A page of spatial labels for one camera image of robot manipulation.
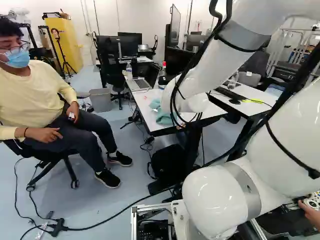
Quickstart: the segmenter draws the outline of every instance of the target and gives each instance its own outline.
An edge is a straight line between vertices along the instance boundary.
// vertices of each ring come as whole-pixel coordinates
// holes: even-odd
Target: laptop
[[[126,80],[126,83],[131,92],[153,89],[160,70],[161,67],[153,63],[149,66],[145,77],[137,77],[133,78],[132,80]]]

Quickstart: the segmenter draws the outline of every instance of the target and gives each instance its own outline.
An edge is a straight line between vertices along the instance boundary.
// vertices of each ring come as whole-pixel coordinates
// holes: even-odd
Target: teal cloth
[[[157,124],[162,124],[162,125],[172,125],[172,119],[170,117],[170,113],[164,113],[161,109],[161,100],[159,98],[154,99],[150,104],[149,107],[151,109],[157,110],[156,113],[156,119],[155,122]]]

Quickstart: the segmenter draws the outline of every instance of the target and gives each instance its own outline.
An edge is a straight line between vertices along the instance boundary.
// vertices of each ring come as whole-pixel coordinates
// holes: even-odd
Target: yellow sweater
[[[30,76],[0,68],[0,140],[14,139],[17,127],[43,128],[61,113],[64,102],[77,101],[75,90],[47,63],[31,60]]]

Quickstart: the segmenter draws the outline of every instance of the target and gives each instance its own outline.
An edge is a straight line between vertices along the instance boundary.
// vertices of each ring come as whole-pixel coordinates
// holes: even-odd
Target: black sneaker
[[[94,176],[110,189],[116,189],[121,183],[120,178],[106,168],[100,174],[94,173]]]
[[[130,167],[132,165],[132,159],[126,155],[123,155],[121,152],[116,152],[116,157],[109,156],[109,153],[107,153],[108,156],[108,162],[111,164],[119,164],[122,167]]]

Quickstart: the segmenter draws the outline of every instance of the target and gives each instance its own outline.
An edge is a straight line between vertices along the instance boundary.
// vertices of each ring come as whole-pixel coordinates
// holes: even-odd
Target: bottle
[[[228,89],[235,89],[236,87],[236,84],[238,82],[238,79],[239,79],[239,71],[236,71],[232,76],[231,78],[229,79],[229,83],[228,83]]]
[[[128,62],[128,64],[125,67],[125,71],[126,71],[126,77],[128,81],[132,80],[132,66],[131,64]]]
[[[166,85],[169,83],[166,79],[167,77],[166,68],[167,68],[167,63],[166,61],[163,61],[162,69],[159,73],[159,79],[158,79],[158,85],[160,89],[165,89]]]

